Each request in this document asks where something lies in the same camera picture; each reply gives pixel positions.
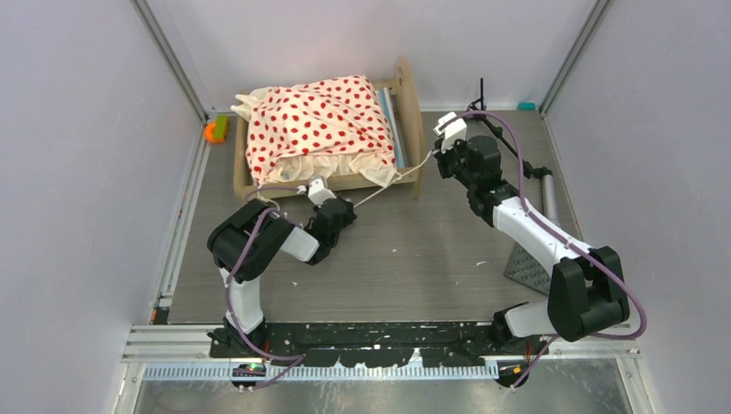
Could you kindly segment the blue striped mattress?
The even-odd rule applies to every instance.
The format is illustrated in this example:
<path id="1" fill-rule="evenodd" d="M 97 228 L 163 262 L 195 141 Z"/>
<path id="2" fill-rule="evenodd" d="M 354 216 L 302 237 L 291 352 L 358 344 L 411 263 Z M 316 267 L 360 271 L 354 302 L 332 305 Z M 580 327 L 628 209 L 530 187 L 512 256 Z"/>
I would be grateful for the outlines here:
<path id="1" fill-rule="evenodd" d="M 399 140 L 399 134 L 397 130 L 397 124 L 394 116 L 394 111 L 392 108 L 392 101 L 390 99 L 390 90 L 388 87 L 382 88 L 379 92 L 379 99 L 381 106 L 383 108 L 383 111 L 386 115 L 386 119 L 389 123 L 390 130 L 392 133 L 393 141 L 394 141 L 394 151 L 397 157 L 399 157 L 402 154 L 401 151 L 401 145 Z"/>

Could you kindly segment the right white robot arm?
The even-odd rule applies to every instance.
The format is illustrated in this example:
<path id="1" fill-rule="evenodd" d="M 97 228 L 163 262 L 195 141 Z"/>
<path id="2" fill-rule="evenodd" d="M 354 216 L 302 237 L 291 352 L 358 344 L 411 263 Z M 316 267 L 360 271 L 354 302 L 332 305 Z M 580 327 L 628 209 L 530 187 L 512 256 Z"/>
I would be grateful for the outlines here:
<path id="1" fill-rule="evenodd" d="M 433 155 L 440 175 L 466 189 L 472 212 L 509 236 L 547 272 L 548 297 L 518 304 L 494 316 L 492 342 L 504 354 L 521 348 L 528 336 L 558 336 L 575 342 L 624 323 L 630 317 L 622 289 L 622 264 L 609 247 L 593 248 L 572 238 L 503 178 L 501 153 L 487 136 L 467 137 L 467 113 L 443 116 L 434 127 Z"/>

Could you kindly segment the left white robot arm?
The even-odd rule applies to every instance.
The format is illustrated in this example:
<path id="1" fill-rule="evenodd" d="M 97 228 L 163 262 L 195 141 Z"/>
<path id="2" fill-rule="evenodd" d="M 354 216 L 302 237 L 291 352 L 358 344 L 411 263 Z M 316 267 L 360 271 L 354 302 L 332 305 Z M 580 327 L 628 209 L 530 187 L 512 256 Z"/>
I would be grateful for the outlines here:
<path id="1" fill-rule="evenodd" d="M 329 256 L 342 230 L 357 218 L 355 205 L 336 195 L 321 176 L 305 185 L 281 189 L 303 195 L 313 205 L 314 215 L 305 224 L 259 199 L 270 190 L 260 187 L 250 191 L 243 207 L 219 224 L 207 240 L 224 283 L 224 327 L 233 333 L 233 348 L 245 357 L 257 355 L 265 343 L 259 329 L 265 321 L 260 279 L 272 260 L 284 253 L 314 266 Z"/>

